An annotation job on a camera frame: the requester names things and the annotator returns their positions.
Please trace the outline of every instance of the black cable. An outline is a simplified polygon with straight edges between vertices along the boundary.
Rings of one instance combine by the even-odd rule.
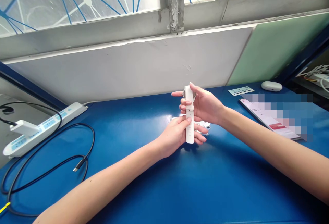
[[[51,109],[51,108],[49,108],[49,107],[46,107],[46,106],[44,106],[44,105],[40,105],[40,104],[36,104],[36,103],[31,103],[31,102],[11,102],[11,103],[6,103],[6,104],[4,104],[4,105],[1,105],[1,106],[0,106],[0,109],[3,108],[3,106],[5,106],[5,105],[14,104],[14,103],[26,103],[26,104],[37,105],[37,106],[40,106],[40,107],[43,107],[43,108],[49,109],[49,110],[51,110],[51,111],[54,111],[54,112],[57,113],[57,114],[59,115],[59,117],[60,117],[59,125],[57,126],[57,128],[55,129],[55,131],[54,131],[52,134],[50,134],[47,138],[45,138],[43,141],[41,141],[39,144],[37,144],[35,147],[37,147],[38,145],[40,145],[41,143],[43,143],[44,141],[46,141],[49,137],[51,137],[51,136],[52,136],[52,135],[53,135],[53,134],[54,134],[54,133],[60,128],[60,126],[61,126],[61,124],[62,124],[62,117],[61,117],[61,115],[60,115],[59,112],[57,112],[57,111],[55,111],[55,110],[53,110],[53,109]],[[19,175],[20,175],[20,173],[21,173],[22,170],[24,169],[25,165],[28,163],[28,161],[29,161],[29,160],[30,160],[30,159],[31,159],[31,158],[32,158],[32,157],[33,157],[33,156],[34,156],[34,155],[35,155],[35,154],[36,154],[36,153],[37,153],[37,152],[43,147],[43,146],[45,146],[45,145],[46,145],[49,141],[51,141],[53,138],[55,138],[56,136],[58,136],[58,135],[61,134],[62,132],[66,131],[67,129],[72,128],[72,127],[75,127],[75,126],[86,126],[86,127],[90,128],[91,131],[92,131],[92,133],[93,133],[93,141],[92,141],[92,145],[91,145],[91,147],[90,147],[88,153],[87,153],[86,155],[74,155],[74,156],[72,156],[72,157],[69,157],[69,158],[67,158],[66,160],[64,160],[64,161],[60,162],[59,164],[57,164],[56,166],[54,166],[53,168],[51,168],[50,170],[48,170],[47,172],[43,173],[43,174],[40,175],[39,177],[37,177],[37,178],[35,178],[34,180],[28,182],[27,184],[21,186],[20,188],[17,188],[17,189],[14,190],[14,189],[13,189],[13,188],[14,188],[14,185],[15,185],[15,183],[16,183],[16,181],[17,181]],[[17,172],[17,174],[16,174],[16,176],[15,176],[15,178],[14,178],[14,180],[13,180],[13,182],[12,182],[10,188],[9,188],[9,190],[6,191],[6,190],[4,189],[4,184],[5,184],[5,180],[6,180],[7,175],[9,174],[10,170],[14,167],[14,165],[15,165],[16,163],[18,163],[18,162],[19,162],[24,156],[22,156],[21,158],[19,158],[18,160],[16,160],[16,161],[15,161],[15,162],[9,167],[9,169],[7,170],[7,172],[5,173],[5,175],[4,175],[3,179],[2,179],[1,187],[0,187],[0,188],[1,188],[1,192],[2,192],[3,194],[7,194],[7,202],[10,202],[11,194],[26,189],[27,187],[29,187],[29,186],[33,185],[34,183],[38,182],[40,179],[42,179],[43,177],[45,177],[46,175],[48,175],[48,174],[51,173],[52,171],[54,171],[54,170],[56,170],[57,168],[59,168],[61,165],[65,164],[66,162],[68,162],[68,161],[70,161],[70,160],[72,160],[72,159],[78,158],[78,157],[82,157],[82,159],[81,159],[81,161],[78,163],[78,165],[74,168],[73,171],[76,172],[76,171],[77,171],[77,170],[78,170],[78,169],[84,164],[84,162],[86,162],[85,172],[84,172],[83,178],[82,178],[82,180],[81,180],[81,182],[83,182],[83,181],[85,180],[85,178],[86,178],[86,174],[87,174],[87,171],[88,171],[88,158],[87,158],[87,157],[88,157],[89,154],[91,153],[91,151],[92,151],[92,149],[93,149],[93,147],[94,147],[94,143],[95,143],[95,131],[94,131],[94,129],[93,129],[91,126],[89,126],[89,125],[87,125],[87,124],[84,124],[84,123],[76,123],[76,124],[73,124],[73,125],[70,125],[70,126],[66,127],[65,129],[63,129],[62,131],[60,131],[59,133],[57,133],[56,135],[54,135],[52,138],[50,138],[48,141],[46,141],[45,143],[43,143],[43,144],[42,144],[42,145],[41,145],[41,146],[40,146],[35,152],[33,152],[33,153],[29,156],[29,158],[23,163],[22,167],[21,167],[21,168],[19,169],[19,171]],[[11,213],[15,214],[15,215],[23,216],[23,217],[37,217],[37,216],[39,216],[39,215],[31,215],[31,214],[24,214],[24,213],[17,212],[16,210],[14,210],[14,209],[11,207],[11,204],[7,206],[7,210],[10,211]]]

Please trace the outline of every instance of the wire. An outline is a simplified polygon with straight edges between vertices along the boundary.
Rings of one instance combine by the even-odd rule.
[[[12,195],[13,193],[17,193],[17,192],[20,192],[21,190],[26,189],[27,187],[29,187],[29,186],[33,185],[34,183],[38,182],[40,179],[42,179],[43,177],[45,177],[46,175],[48,175],[48,174],[51,173],[52,171],[56,170],[57,168],[59,168],[59,167],[62,166],[63,164],[65,164],[65,163],[67,163],[67,162],[69,162],[69,161],[71,161],[71,160],[73,160],[73,159],[75,159],[75,158],[79,158],[79,157],[82,157],[82,159],[80,160],[80,162],[79,162],[78,165],[74,168],[73,171],[76,172],[76,171],[77,171],[77,170],[78,170],[78,169],[84,164],[84,162],[86,162],[85,172],[84,172],[83,178],[82,178],[82,180],[81,180],[81,182],[83,182],[83,181],[85,180],[85,178],[86,178],[86,174],[87,174],[87,171],[88,171],[88,156],[89,156],[89,154],[91,153],[91,151],[92,151],[92,149],[93,149],[93,147],[94,147],[94,143],[95,143],[95,131],[94,131],[94,129],[93,129],[91,126],[87,125],[87,124],[84,124],[84,123],[76,123],[76,124],[73,124],[73,125],[70,125],[70,126],[66,127],[65,129],[61,130],[59,133],[57,133],[56,135],[54,135],[55,132],[58,131],[58,129],[60,128],[60,126],[61,126],[61,124],[62,124],[62,116],[60,115],[59,112],[57,112],[57,111],[55,111],[55,110],[53,110],[53,109],[51,109],[51,108],[49,108],[49,107],[47,107],[47,106],[40,105],[40,104],[36,104],[36,103],[31,103],[31,102],[11,102],[11,103],[6,103],[6,104],[4,104],[4,105],[1,105],[1,106],[0,106],[0,109],[1,109],[3,106],[5,106],[5,105],[14,104],[14,103],[26,103],[26,104],[32,104],[32,105],[36,105],[36,106],[40,106],[40,107],[43,107],[43,108],[46,108],[46,109],[52,110],[52,111],[54,111],[55,113],[57,113],[57,114],[59,115],[59,117],[60,117],[60,122],[59,122],[57,128],[55,129],[55,131],[54,131],[53,133],[51,133],[47,138],[45,138],[43,141],[41,141],[39,144],[37,144],[37,145],[35,146],[35,147],[37,147],[37,146],[39,146],[41,143],[43,143],[43,142],[46,141],[46,142],[43,143],[43,144],[42,144],[42,145],[41,145],[36,151],[34,151],[34,152],[28,157],[28,159],[23,163],[22,167],[21,167],[21,168],[19,169],[19,171],[17,172],[17,174],[16,174],[16,176],[15,176],[15,178],[14,178],[14,180],[13,180],[13,182],[12,182],[12,184],[11,184],[11,186],[10,186],[10,188],[9,188],[8,191],[6,191],[6,190],[4,189],[4,184],[5,184],[5,181],[6,181],[7,175],[10,173],[10,171],[11,171],[11,169],[14,167],[14,165],[16,165],[21,159],[23,159],[24,156],[22,156],[21,158],[17,159],[17,160],[16,160],[16,161],[15,161],[15,162],[9,167],[9,169],[8,169],[7,172],[5,173],[5,175],[4,175],[3,179],[2,179],[1,185],[0,185],[0,190],[1,190],[1,192],[2,192],[3,194],[7,194],[7,203],[10,203],[10,202],[11,202],[11,201],[10,201],[10,198],[11,198],[11,195]],[[33,156],[34,156],[34,155],[35,155],[35,154],[36,154],[41,148],[43,148],[48,142],[50,142],[53,138],[57,137],[59,134],[61,134],[62,132],[68,130],[69,128],[72,128],[72,127],[75,127],[75,126],[86,126],[86,127],[88,127],[89,129],[91,129],[91,131],[92,131],[92,133],[93,133],[93,141],[92,141],[92,144],[91,144],[91,147],[90,147],[88,153],[87,153],[86,155],[80,155],[80,154],[79,154],[79,155],[71,156],[71,157],[67,158],[66,160],[60,162],[59,164],[57,164],[56,166],[54,166],[53,168],[51,168],[51,169],[48,170],[47,172],[43,173],[43,174],[40,175],[39,177],[35,178],[34,180],[28,182],[27,184],[25,184],[25,185],[23,185],[23,186],[21,186],[21,187],[19,187],[19,188],[17,188],[17,189],[14,189],[15,183],[16,183],[16,181],[18,180],[19,175],[21,174],[21,172],[22,172],[23,169],[25,168],[25,166],[26,166],[26,164],[28,163],[28,161],[29,161],[29,160],[30,160],[30,159],[31,159],[31,158],[32,158],[32,157],[33,157]],[[39,216],[39,215],[36,215],[36,214],[24,214],[24,213],[20,213],[20,212],[14,210],[14,209],[12,208],[12,204],[7,205],[7,209],[8,209],[8,211],[10,211],[11,213],[13,213],[13,214],[15,214],[15,215],[18,215],[18,216],[23,216],[23,217],[37,217],[37,216]]]
[[[329,73],[329,70],[317,70],[317,71],[310,71],[310,72],[307,72],[307,73],[302,73],[302,74],[299,74],[297,77],[300,77],[300,76],[303,76],[303,75],[307,75],[307,74],[312,74],[312,73],[319,73],[319,72],[325,72],[325,73]]]
[[[305,76],[298,76],[298,77],[303,78],[303,79],[308,80],[308,81],[311,81],[311,82],[317,82],[317,80],[311,79],[311,78],[307,78]]]
[[[323,83],[322,83],[322,81],[323,81],[324,79],[327,79],[327,78],[322,78],[322,79],[320,80],[320,85],[321,85],[321,87],[322,87],[326,92],[329,93],[329,90],[327,90],[327,89],[325,88],[325,86],[323,85]]]
[[[82,104],[82,106],[85,106],[85,105],[87,105],[87,104],[89,104],[89,103],[94,103],[94,102],[99,102],[99,101],[85,102],[85,103]]]

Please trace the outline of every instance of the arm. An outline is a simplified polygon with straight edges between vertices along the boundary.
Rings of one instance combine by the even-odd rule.
[[[329,205],[329,159],[285,138],[233,109],[225,108],[219,125],[272,166]]]
[[[195,120],[202,119],[222,126],[284,175],[329,205],[328,158],[225,107],[210,92],[192,83],[190,87],[197,93],[194,102]],[[172,95],[181,96],[181,91]],[[185,113],[186,105],[189,103],[182,99],[181,113]]]
[[[87,223],[137,176],[178,149],[185,142],[184,130],[190,122],[186,116],[173,119],[156,140],[83,181],[46,209],[34,223]],[[201,126],[196,129],[207,133]],[[195,132],[194,136],[198,142],[205,141],[200,133]]]

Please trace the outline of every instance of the white power strip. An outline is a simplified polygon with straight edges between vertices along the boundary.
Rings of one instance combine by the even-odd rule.
[[[78,102],[75,102],[72,105],[68,106],[66,109],[60,111],[59,113],[62,117],[61,127],[72,119],[74,119],[75,117],[77,117],[78,115],[82,114],[86,110],[87,107],[82,106]],[[59,122],[60,117],[58,116],[58,114],[54,115],[53,117],[50,117],[45,122],[38,125],[38,133],[34,134],[31,137],[22,135],[19,138],[15,139],[4,148],[3,154],[9,156],[9,158],[21,157],[29,150],[31,150],[34,146],[36,146],[38,143],[40,143],[42,140],[47,138],[50,134],[52,134],[58,127]]]
[[[329,76],[326,74],[314,74],[312,76],[309,76],[308,78],[316,80],[316,82],[312,82],[312,83],[316,84],[320,87],[322,87],[320,85],[320,81],[321,81],[321,79],[324,78],[324,80],[322,81],[322,84],[325,88],[329,88]]]

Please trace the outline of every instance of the green panel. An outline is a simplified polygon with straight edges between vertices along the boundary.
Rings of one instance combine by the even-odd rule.
[[[329,13],[256,26],[227,85],[271,80],[329,24]]]

